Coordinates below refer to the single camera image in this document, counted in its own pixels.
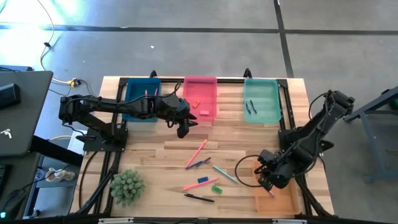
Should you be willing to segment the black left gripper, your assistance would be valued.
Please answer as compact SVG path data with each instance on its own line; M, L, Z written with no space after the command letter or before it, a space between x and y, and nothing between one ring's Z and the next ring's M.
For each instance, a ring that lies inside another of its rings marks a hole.
M189 127L198 125L197 122L187 121L187 101L177 95L153 97L152 115L166 122L178 123L177 136L180 139L189 133Z

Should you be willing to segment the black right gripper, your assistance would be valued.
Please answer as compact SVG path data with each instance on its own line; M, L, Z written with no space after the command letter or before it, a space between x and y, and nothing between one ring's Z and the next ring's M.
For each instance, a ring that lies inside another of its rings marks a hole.
M294 167L287 160L287 156L281 153L273 154L270 151L264 151L264 162L266 171L260 175L257 182L267 191L273 187L283 189L287 186L293 176Z

